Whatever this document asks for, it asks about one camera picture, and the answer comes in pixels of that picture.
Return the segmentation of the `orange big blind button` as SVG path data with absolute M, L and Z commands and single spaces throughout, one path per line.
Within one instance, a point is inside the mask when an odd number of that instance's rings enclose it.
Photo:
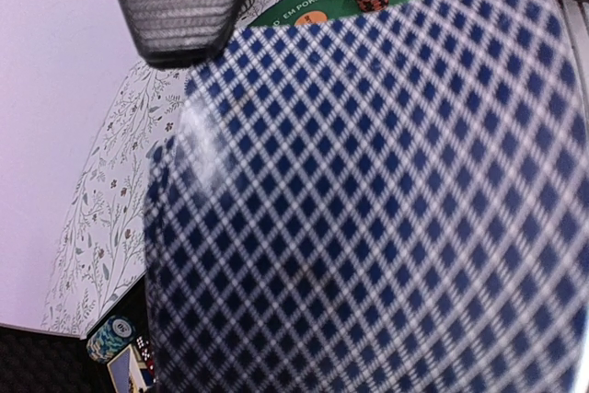
M 295 21 L 294 24 L 296 26 L 318 24 L 326 22 L 328 19 L 329 18 L 325 12 L 320 10 L 313 10 L 305 12 Z

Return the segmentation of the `blue playing card deck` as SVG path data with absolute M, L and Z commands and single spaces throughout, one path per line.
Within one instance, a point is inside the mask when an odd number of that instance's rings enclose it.
M 145 198 L 159 392 L 568 392 L 588 138 L 557 0 L 237 31 Z

